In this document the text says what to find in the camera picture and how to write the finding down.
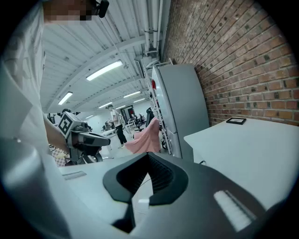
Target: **black pants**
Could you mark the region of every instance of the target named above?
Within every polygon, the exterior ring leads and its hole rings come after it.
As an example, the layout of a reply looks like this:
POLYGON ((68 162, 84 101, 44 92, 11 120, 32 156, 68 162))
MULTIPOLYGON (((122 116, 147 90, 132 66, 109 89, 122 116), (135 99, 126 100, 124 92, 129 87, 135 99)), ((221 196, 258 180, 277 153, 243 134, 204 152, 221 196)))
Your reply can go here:
POLYGON ((127 143, 127 139, 122 131, 122 125, 116 127, 117 136, 120 139, 121 144, 127 143))

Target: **white refrigerator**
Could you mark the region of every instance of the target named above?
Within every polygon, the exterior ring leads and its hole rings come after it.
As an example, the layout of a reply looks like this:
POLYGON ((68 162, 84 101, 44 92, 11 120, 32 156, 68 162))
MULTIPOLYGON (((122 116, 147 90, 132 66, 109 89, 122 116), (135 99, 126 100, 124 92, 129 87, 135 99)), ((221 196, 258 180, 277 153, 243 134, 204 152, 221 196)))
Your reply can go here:
POLYGON ((171 153, 193 161, 193 150, 184 137, 209 128, 205 98, 194 67, 191 64, 155 66, 152 79, 171 153))

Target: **ceiling pipe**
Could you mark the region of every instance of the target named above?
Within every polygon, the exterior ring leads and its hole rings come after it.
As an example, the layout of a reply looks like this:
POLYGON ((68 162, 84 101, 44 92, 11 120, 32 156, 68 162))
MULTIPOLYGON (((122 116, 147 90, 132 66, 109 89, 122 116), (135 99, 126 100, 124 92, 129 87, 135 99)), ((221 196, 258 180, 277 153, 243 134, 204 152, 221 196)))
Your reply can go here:
POLYGON ((157 48, 157 35, 158 35, 158 12, 159 12, 159 0, 152 0, 152 13, 153 13, 153 32, 154 32, 154 42, 153 47, 157 48))
POLYGON ((162 21, 162 10, 163 10, 163 0, 160 0, 160 8, 159 8, 159 23, 158 23, 158 40, 157 40, 157 53, 158 59, 160 59, 159 54, 159 42, 160 42, 160 31, 161 31, 161 21, 162 21))
POLYGON ((148 5, 147 5, 146 0, 141 0, 140 3, 141 3, 143 22, 144 22, 145 51, 149 51, 149 49, 150 49, 150 27, 149 27, 148 5))
MULTIPOLYGON (((121 60, 123 61, 123 63, 124 63, 124 67, 127 66, 127 64, 130 63, 130 59, 129 59, 129 57, 127 56, 127 54, 122 55, 122 54, 120 53, 119 49, 116 47, 116 45, 115 45, 115 43, 114 43, 114 41, 113 41, 111 35, 109 34, 109 31, 108 31, 107 27, 106 27, 106 23, 107 23, 107 26, 110 27, 110 29, 112 30, 112 33, 115 35, 116 39, 117 39, 119 42, 121 42, 121 38, 119 37, 119 33, 117 33, 117 29, 115 28, 114 24, 112 23, 112 21, 111 21, 109 15, 107 14, 106 17, 104 17, 104 18, 100 18, 100 20, 102 21, 102 23, 103 23, 103 25, 104 25, 104 28, 106 28, 106 31, 107 31, 108 36, 109 36, 109 38, 110 38, 110 41, 111 41, 112 44, 114 45, 115 49, 116 49, 117 52, 118 52, 119 57, 120 57, 121 60)), ((127 70, 128 70, 128 72, 130 73, 131 77, 132 77, 132 78, 134 79, 134 81, 135 81, 135 84, 136 84, 137 89, 139 89, 138 83, 137 83, 136 79, 134 78, 133 74, 131 73, 130 69, 128 68, 128 66, 127 66, 127 68, 124 68, 124 69, 127 69, 127 70)))

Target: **ceiling beam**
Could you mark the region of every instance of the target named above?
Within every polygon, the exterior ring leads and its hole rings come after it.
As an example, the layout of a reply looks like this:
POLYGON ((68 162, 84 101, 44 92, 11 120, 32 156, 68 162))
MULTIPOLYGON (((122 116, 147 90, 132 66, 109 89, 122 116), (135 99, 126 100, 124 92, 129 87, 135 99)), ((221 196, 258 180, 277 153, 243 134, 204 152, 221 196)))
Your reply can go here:
MULTIPOLYGON (((116 44, 116 48, 119 51, 124 51, 127 48, 136 46, 136 45, 140 45, 140 44, 144 44, 145 43, 145 36, 139 36, 139 37, 134 37, 130 40, 126 40, 124 42, 121 42, 119 44, 116 44)), ((118 53, 118 50, 116 49, 114 46, 109 47, 108 49, 96 54, 95 56, 93 56, 91 59, 89 59, 88 61, 86 61, 83 65, 81 65, 78 69, 76 69, 74 71, 74 73, 72 73, 70 75, 70 77, 68 77, 65 82, 62 84, 62 86, 57 90, 56 94, 54 95, 54 99, 51 99, 46 107, 46 111, 49 111, 49 109, 52 107, 52 105, 54 103, 58 103, 59 100, 59 96, 61 96, 62 93, 65 93, 65 90, 69 87, 70 84, 74 83, 76 81, 76 76, 78 74, 80 74, 82 71, 88 69, 88 66, 92 63, 94 63, 95 61, 98 61, 102 58, 105 57, 109 57, 112 55, 115 55, 116 53, 118 53)))
MULTIPOLYGON (((136 77, 135 77, 135 80, 140 80, 140 77, 139 77, 139 76, 136 76, 136 77)), ((131 83, 131 82, 133 82, 133 81, 134 81, 134 78, 129 78, 129 79, 123 80, 123 81, 121 81, 121 82, 119 82, 119 83, 116 83, 116 84, 114 84, 114 85, 112 85, 112 86, 110 86, 110 87, 107 87, 106 89, 101 90, 101 91, 99 91, 98 93, 96 93, 96 94, 92 95, 91 97, 89 97, 88 100, 82 101, 82 102, 80 102, 79 104, 77 104, 77 105, 73 108, 73 110, 78 109, 79 107, 81 107, 81 106, 84 105, 85 103, 89 103, 92 99, 97 98, 98 96, 103 95, 103 94, 107 93, 108 91, 114 90, 114 89, 117 88, 117 87, 120 87, 120 86, 122 86, 122 85, 124 85, 124 84, 131 83)))

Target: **white table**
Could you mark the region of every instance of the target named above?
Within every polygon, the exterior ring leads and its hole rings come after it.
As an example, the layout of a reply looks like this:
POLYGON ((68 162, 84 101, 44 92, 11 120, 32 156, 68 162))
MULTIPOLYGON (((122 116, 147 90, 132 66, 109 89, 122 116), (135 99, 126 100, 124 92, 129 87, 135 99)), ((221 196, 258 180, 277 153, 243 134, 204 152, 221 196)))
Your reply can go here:
POLYGON ((299 127, 247 119, 243 125, 225 121, 184 137, 194 162, 230 178, 266 208, 286 198, 298 175, 299 127))
POLYGON ((69 167, 59 167, 62 175, 83 171, 86 175, 71 180, 66 184, 73 193, 102 220, 111 224, 119 218, 123 218, 127 204, 114 201, 103 185, 103 176, 110 169, 125 163, 135 155, 129 155, 120 159, 104 160, 103 162, 81 164, 69 167))

